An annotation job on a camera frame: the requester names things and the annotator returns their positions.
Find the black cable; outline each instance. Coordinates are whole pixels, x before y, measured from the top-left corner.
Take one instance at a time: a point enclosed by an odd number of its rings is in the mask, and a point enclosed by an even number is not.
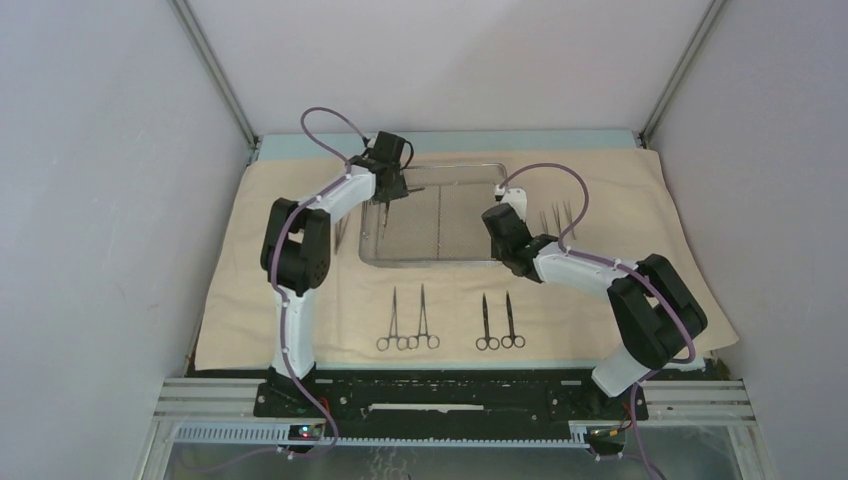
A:
[[[412,157],[415,156],[415,149],[412,147],[412,142],[410,142],[409,140],[404,140],[404,142],[409,145],[409,158],[406,159],[406,164],[403,166],[403,168],[401,168],[401,170],[406,170],[406,167],[408,167],[409,164],[412,162]]]

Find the scissors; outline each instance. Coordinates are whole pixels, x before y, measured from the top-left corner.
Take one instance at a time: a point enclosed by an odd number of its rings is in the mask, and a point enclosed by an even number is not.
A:
[[[486,294],[483,294],[483,336],[477,339],[477,350],[497,350],[501,342],[489,335],[489,305],[486,303]]]
[[[409,348],[409,337],[402,337],[398,335],[397,332],[397,287],[395,287],[394,293],[392,293],[392,320],[389,323],[389,334],[377,339],[377,350],[385,352],[389,349],[392,340],[397,342],[396,345],[398,350],[406,350]]]
[[[501,338],[501,345],[504,348],[524,348],[524,345],[527,343],[524,340],[523,335],[515,334],[515,325],[512,323],[512,302],[509,300],[509,290],[506,292],[506,319],[509,321],[509,335],[504,335]]]
[[[421,284],[421,312],[418,314],[418,335],[409,337],[409,349],[415,350],[418,348],[418,340],[421,337],[427,339],[427,347],[432,350],[439,348],[439,337],[430,335],[430,330],[427,328],[427,306],[424,303],[424,284]]]

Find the wall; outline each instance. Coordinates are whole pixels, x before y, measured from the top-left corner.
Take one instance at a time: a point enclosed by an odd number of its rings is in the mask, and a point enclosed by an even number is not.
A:
[[[246,145],[163,0],[0,3],[0,478],[129,478]]]
[[[655,141],[782,478],[843,478],[848,4],[730,2]]]
[[[708,0],[203,0],[260,133],[334,107],[395,131],[640,130]],[[317,131],[344,131],[332,117]]]

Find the light blue table edge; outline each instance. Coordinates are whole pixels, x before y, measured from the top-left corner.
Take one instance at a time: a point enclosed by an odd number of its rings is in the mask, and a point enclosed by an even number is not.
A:
[[[493,152],[526,150],[587,150],[636,148],[633,132],[610,130],[508,130],[480,132],[400,132],[415,153]],[[321,141],[351,156],[362,152],[362,140],[354,133],[316,135]],[[325,157],[328,153],[306,135],[265,135],[258,160]]]

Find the robotic arm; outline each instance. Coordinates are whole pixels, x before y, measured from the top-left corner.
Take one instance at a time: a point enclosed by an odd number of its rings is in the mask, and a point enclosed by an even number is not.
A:
[[[483,214],[497,260],[517,276],[538,283],[569,285],[609,299],[623,345],[592,372],[595,384],[608,397],[620,395],[651,370],[663,368],[685,346],[663,307],[652,306],[649,292],[618,266],[650,278],[692,338],[706,328],[703,310],[665,257],[652,254],[640,262],[617,260],[610,267],[563,252],[557,237],[530,234],[522,215],[526,212],[523,191],[496,191],[496,197],[501,196],[501,203]]]
[[[276,279],[271,278],[271,264],[280,231],[298,205],[311,196],[300,200],[280,198],[271,207],[260,263],[268,272],[268,282],[279,285],[285,292],[284,301],[274,291],[276,318],[285,309],[286,353],[298,378],[306,376],[315,365],[312,349],[315,292],[330,270],[332,225],[364,201],[387,203],[409,195],[400,164],[405,143],[397,135],[379,132],[368,142],[362,155],[351,159],[350,173],[343,174],[345,181],[327,195],[317,197],[297,215],[280,252]],[[299,233],[302,233],[300,240],[291,238]],[[271,366],[288,376],[279,333]]]

